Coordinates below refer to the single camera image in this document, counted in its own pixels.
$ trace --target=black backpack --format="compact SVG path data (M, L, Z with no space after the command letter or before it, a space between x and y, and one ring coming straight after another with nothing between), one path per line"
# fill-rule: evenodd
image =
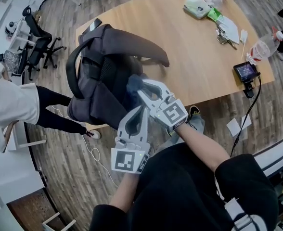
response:
M146 57L169 66L166 52L137 35L100 26L87 29L78 38L79 46L66 63L69 87L74 95L67 113L76 121L92 125L108 124L117 129L128 113L126 90L131 75L142 74L140 58ZM76 60L81 53L79 71Z

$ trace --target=black chair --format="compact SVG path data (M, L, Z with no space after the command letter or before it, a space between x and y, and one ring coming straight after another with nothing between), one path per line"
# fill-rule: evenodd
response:
M41 58L44 58L44 54L46 54L46 58L44 61L43 68L47 68L47 61L50 60L51 64L54 68L57 68L57 65L54 64L52 55L54 52L60 50L61 48L66 49L64 46L60 46L54 49L55 43L57 40L60 40L60 38L55 38L53 43L50 47L48 47L49 43L52 41L51 34L44 31L36 22L35 18L31 14L31 8L27 6L23 10L23 16L25 17L25 21L27 22L28 26L30 27L30 30L32 34L36 37L38 37L38 40L35 44L35 48L33 49L30 57L28 58L28 65L29 65L29 79L31 79L31 70L35 69L39 71L39 69L35 68L36 65L38 65Z

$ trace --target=small screen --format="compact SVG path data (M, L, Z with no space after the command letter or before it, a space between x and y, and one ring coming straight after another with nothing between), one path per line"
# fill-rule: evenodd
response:
M244 65L241 65L239 67L235 67L234 70L237 72L241 81L253 79L256 76L256 72L249 62L244 63Z

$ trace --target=plastic bottle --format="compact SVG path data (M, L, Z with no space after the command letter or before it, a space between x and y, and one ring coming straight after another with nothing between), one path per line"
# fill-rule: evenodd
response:
M269 58L276 52L282 40L282 32L273 29L273 33L261 37L250 49L245 56L246 60L251 64L257 64L261 60Z

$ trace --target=backpack handle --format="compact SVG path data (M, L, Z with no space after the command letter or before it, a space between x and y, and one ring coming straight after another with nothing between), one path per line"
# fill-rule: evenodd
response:
M75 97L78 99L84 99L84 96L81 92L81 90L78 87L78 80L77 80L77 74L76 74L76 60L80 52L89 44L91 43L96 37L92 37L82 44L80 44L72 53L69 55L69 58L65 65L65 71L66 71L66 77L68 80L69 87ZM98 53L97 51L88 50L90 52L89 55L87 55L87 58L91 59L92 61L96 62L97 64L101 64L103 61L103 55Z

